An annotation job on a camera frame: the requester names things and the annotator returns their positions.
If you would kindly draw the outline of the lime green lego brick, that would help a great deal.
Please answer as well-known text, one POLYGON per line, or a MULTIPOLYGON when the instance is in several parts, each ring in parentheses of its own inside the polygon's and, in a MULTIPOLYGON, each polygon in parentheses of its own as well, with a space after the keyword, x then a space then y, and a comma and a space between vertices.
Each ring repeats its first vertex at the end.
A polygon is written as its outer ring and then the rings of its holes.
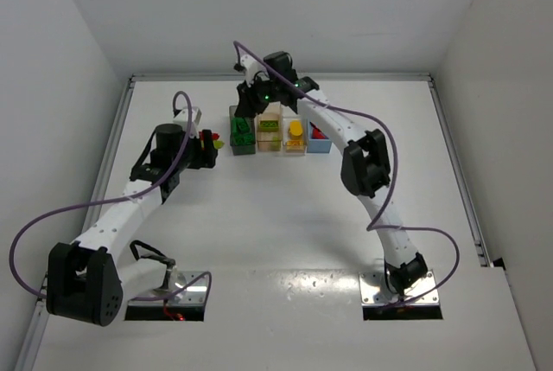
POLYGON ((261 132, 279 132, 279 121, 274 119, 259 120, 257 128, 261 132))

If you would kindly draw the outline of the small lime green lego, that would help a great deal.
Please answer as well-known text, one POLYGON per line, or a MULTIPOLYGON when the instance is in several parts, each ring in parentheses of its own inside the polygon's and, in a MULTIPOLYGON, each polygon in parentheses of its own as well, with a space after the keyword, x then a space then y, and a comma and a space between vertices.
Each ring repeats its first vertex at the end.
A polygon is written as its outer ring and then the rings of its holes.
POLYGON ((280 141, 278 139, 276 140, 271 140, 270 141, 270 148, 271 149, 274 149, 274 150, 279 150, 280 149, 280 141))

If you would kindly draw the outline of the yellow round lego piece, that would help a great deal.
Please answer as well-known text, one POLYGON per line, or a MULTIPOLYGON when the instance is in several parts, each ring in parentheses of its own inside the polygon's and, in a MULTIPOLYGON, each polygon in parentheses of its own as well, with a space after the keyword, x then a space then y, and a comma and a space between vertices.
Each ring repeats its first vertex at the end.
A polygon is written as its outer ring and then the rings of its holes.
POLYGON ((300 120, 292 120, 289 123, 289 136, 291 138, 302 138, 303 128, 300 120))

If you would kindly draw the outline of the red curved lego piece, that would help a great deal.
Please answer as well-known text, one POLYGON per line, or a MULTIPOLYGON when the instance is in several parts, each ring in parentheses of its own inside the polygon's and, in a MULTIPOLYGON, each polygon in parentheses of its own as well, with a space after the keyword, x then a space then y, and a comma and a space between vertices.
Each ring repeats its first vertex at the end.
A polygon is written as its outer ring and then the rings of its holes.
POLYGON ((314 126, 311 127, 310 138, 314 139, 314 140, 327 139, 326 135, 320 129, 318 129, 317 127, 314 127, 314 126))

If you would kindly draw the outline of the lime curved lego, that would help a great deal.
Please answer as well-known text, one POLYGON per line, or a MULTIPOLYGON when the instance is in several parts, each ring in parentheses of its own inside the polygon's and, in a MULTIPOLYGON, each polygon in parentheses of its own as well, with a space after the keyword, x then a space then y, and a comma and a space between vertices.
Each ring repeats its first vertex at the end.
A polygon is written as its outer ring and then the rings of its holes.
POLYGON ((213 144, 214 144, 214 147, 215 147, 216 150, 222 149, 222 148, 224 147, 224 145, 225 145, 225 143, 222 142, 222 141, 220 141, 220 140, 215 140, 215 141, 213 142, 213 144))

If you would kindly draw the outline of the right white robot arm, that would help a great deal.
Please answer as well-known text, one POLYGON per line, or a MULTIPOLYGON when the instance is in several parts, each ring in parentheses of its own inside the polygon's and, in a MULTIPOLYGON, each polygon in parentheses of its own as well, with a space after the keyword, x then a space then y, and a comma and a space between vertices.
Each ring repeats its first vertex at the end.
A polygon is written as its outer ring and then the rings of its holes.
POLYGON ((384 251, 384 271, 389 290, 402 300, 405 291, 424 278, 428 267, 391 205, 393 180, 387 137, 381 129, 367 130, 332 106, 318 83, 299 78, 289 54, 280 51, 263 60, 238 54, 234 68, 244 75, 237 86, 238 117, 255 118, 272 103, 287 106, 313 124, 341 154, 340 179, 345 189, 363 205, 384 251))

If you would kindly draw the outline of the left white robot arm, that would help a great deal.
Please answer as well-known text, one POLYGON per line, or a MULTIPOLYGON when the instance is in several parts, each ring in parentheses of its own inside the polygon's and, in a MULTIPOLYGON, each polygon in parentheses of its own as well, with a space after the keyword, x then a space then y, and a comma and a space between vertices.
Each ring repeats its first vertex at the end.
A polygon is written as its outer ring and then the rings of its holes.
POLYGON ((135 235, 178 187, 182 171, 211 169, 217 156, 212 131, 192 135, 178 124, 158 125, 123 196, 72 243, 50 251, 48 313, 105 327, 130 301, 177 299, 187 287, 176 283, 175 260, 135 235))

